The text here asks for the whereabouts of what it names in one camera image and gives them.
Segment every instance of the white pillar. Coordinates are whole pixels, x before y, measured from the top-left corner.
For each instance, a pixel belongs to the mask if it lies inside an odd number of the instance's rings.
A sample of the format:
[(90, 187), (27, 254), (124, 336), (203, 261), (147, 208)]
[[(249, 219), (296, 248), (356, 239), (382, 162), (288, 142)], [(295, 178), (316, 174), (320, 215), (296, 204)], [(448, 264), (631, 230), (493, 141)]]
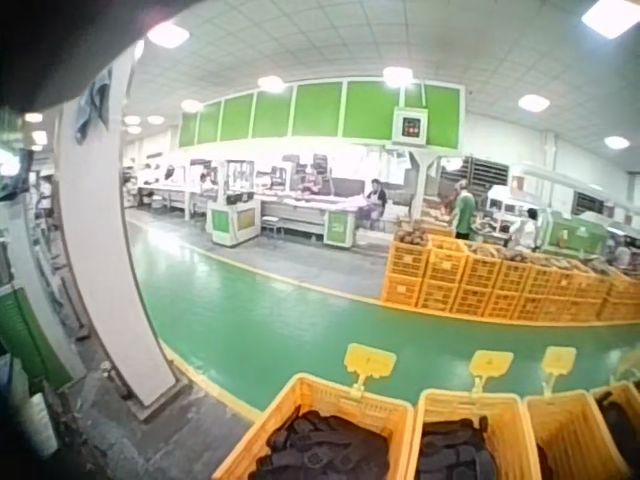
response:
[(63, 105), (55, 161), (70, 269), (105, 352), (133, 395), (151, 406), (175, 383), (141, 302), (126, 238), (120, 156), (133, 49), (112, 64), (108, 128), (94, 118), (75, 140), (78, 99)]
[(419, 170), (418, 170), (418, 181), (416, 182), (416, 196), (411, 202), (411, 220), (415, 220), (420, 218), (422, 215), (422, 202), (424, 200), (424, 192), (427, 186), (427, 170), (429, 169), (429, 165), (436, 158), (438, 158), (438, 153), (430, 151), (428, 149), (411, 149), (411, 153), (416, 157), (418, 161)]
[[(542, 148), (544, 151), (544, 168), (555, 171), (558, 153), (558, 142), (555, 133), (542, 132)], [(553, 200), (553, 183), (542, 180), (539, 180), (539, 182), (540, 188), (538, 195), (546, 205), (551, 206)]]

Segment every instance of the ceiling light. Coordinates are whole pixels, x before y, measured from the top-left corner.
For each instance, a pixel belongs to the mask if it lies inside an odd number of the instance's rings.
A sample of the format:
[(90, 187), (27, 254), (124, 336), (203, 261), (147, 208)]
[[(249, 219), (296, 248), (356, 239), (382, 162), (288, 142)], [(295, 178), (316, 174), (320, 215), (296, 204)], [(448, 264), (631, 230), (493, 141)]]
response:
[(616, 38), (640, 21), (640, 4), (629, 0), (600, 0), (582, 16), (582, 21), (600, 35)]
[(539, 113), (546, 109), (551, 102), (540, 95), (529, 94), (518, 100), (518, 106), (529, 110), (530, 112)]
[(604, 143), (614, 150), (622, 150), (630, 145), (629, 140), (623, 137), (607, 137), (604, 139)]
[(382, 72), (382, 77), (390, 87), (399, 88), (413, 82), (413, 71), (405, 67), (387, 67)]
[(280, 77), (276, 77), (275, 75), (269, 75), (268, 77), (259, 78), (258, 86), (261, 90), (271, 93), (280, 93), (287, 87), (282, 79)]
[(137, 115), (127, 115), (126, 117), (124, 117), (124, 123), (126, 125), (139, 125), (140, 117), (138, 117)]
[(147, 37), (161, 47), (176, 48), (178, 45), (187, 41), (189, 32), (171, 22), (164, 22), (149, 30)]
[(147, 117), (147, 122), (151, 125), (161, 125), (164, 123), (164, 117), (161, 117), (160, 115), (149, 115)]
[(33, 141), (38, 145), (47, 144), (47, 132), (45, 132), (44, 130), (36, 130), (35, 132), (31, 132), (31, 136), (33, 137)]
[(25, 121), (29, 123), (40, 123), (42, 121), (41, 113), (26, 113), (24, 116)]
[(144, 40), (138, 40), (136, 42), (136, 48), (133, 50), (133, 56), (136, 60), (140, 60), (140, 57), (144, 53)]
[(180, 106), (185, 112), (196, 113), (202, 110), (202, 104), (197, 100), (184, 100)]

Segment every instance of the yellow label holder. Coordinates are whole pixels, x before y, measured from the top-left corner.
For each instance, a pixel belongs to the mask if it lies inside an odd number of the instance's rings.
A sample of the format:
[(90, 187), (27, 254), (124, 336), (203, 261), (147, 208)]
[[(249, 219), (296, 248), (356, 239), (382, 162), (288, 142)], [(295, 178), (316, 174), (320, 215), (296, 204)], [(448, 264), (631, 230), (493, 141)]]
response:
[(471, 358), (469, 371), (473, 375), (471, 396), (478, 396), (484, 391), (484, 385), (490, 377), (501, 377), (509, 370), (513, 362), (513, 352), (494, 350), (478, 350)]
[(553, 393), (553, 386), (559, 375), (567, 375), (573, 370), (578, 351), (574, 347), (547, 347), (542, 359), (542, 370), (546, 374), (542, 382), (542, 393), (545, 397), (550, 397)]
[(620, 358), (615, 373), (609, 377), (609, 383), (613, 385), (627, 371), (633, 373), (634, 379), (640, 378), (640, 349), (631, 350)]
[(396, 354), (379, 350), (359, 343), (351, 343), (347, 347), (344, 365), (349, 373), (356, 373), (358, 381), (351, 387), (351, 396), (361, 398), (364, 393), (364, 382), (368, 377), (387, 377), (396, 364)]

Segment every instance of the gray floor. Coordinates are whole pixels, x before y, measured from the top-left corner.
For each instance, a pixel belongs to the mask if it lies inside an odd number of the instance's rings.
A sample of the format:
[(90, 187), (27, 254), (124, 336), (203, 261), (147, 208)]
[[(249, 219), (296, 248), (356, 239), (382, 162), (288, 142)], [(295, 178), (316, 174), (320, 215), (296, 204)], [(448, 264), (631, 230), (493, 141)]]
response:
[(99, 371), (95, 340), (78, 345), (89, 373), (67, 395), (83, 434), (113, 480), (209, 480), (249, 423), (197, 386), (142, 424)]
[(382, 289), (383, 255), (339, 250), (297, 237), (261, 236), (227, 248), (213, 244), (202, 219), (187, 222), (182, 211), (127, 209), (126, 217), (221, 257), (301, 282), (372, 298)]

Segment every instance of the green shirt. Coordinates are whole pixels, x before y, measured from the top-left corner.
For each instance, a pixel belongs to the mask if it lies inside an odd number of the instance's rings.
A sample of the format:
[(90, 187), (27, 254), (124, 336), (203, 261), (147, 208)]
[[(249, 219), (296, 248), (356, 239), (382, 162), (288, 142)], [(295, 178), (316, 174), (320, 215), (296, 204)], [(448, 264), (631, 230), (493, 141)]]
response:
[(469, 192), (464, 192), (456, 200), (456, 215), (458, 223), (456, 232), (471, 233), (471, 218), (476, 211), (476, 200)]

